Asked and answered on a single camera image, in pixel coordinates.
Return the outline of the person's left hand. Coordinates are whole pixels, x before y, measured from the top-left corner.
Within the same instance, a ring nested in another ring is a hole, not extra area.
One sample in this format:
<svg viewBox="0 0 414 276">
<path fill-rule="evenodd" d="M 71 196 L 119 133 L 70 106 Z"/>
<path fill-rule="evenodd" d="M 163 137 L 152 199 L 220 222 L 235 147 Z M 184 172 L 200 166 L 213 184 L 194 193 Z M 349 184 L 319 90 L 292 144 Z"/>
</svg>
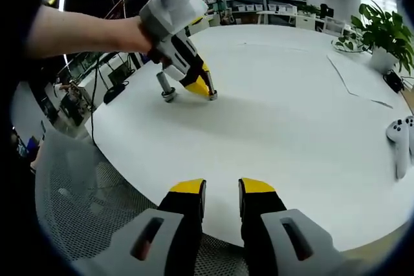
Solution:
<svg viewBox="0 0 414 276">
<path fill-rule="evenodd" d="M 153 48 L 153 42 L 143 26 L 139 16 L 130 17 L 128 19 L 128 47 L 130 52 L 139 52 L 148 55 Z"/>
</svg>

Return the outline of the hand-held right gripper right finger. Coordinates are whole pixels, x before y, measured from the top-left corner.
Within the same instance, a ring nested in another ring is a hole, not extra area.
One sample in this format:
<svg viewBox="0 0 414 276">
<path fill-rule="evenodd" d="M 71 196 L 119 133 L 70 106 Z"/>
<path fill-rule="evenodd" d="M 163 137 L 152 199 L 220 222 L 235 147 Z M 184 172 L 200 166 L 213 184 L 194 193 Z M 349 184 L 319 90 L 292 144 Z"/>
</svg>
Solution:
<svg viewBox="0 0 414 276">
<path fill-rule="evenodd" d="M 287 209 L 266 182 L 239 179 L 241 237 L 250 275 L 365 275 L 331 235 L 298 209 Z"/>
</svg>

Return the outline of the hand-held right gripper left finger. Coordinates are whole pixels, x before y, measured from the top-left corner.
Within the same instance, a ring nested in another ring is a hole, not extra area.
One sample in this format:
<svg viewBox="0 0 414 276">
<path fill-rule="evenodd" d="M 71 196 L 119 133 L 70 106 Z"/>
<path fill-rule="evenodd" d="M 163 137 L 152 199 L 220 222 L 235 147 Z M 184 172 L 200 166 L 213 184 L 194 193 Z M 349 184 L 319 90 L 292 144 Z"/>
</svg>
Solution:
<svg viewBox="0 0 414 276">
<path fill-rule="evenodd" d="M 73 262 L 79 275 L 193 275 L 202 238 L 206 181 L 179 182 L 156 209 L 115 231 L 109 247 Z"/>
</svg>

